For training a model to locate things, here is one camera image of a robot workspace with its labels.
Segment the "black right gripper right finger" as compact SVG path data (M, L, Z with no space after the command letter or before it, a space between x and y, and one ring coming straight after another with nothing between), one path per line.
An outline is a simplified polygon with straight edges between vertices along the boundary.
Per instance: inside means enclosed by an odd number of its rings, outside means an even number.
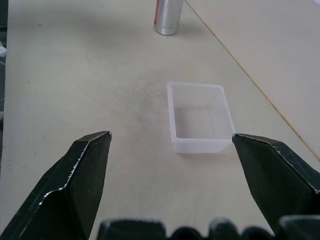
M276 235L320 235L320 172L281 141L235 133L250 193Z

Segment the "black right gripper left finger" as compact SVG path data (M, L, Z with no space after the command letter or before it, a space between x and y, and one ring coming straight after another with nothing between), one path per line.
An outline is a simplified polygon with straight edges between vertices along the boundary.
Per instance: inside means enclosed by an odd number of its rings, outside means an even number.
M47 170L0 240L88 240L101 202L112 134L73 142Z

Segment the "clear plastic rectangular container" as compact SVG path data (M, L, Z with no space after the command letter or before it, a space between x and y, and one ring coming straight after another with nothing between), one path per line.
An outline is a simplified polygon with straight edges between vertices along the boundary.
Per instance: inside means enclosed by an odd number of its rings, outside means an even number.
M175 153L215 154L232 144L236 129L222 86L169 82L167 100Z

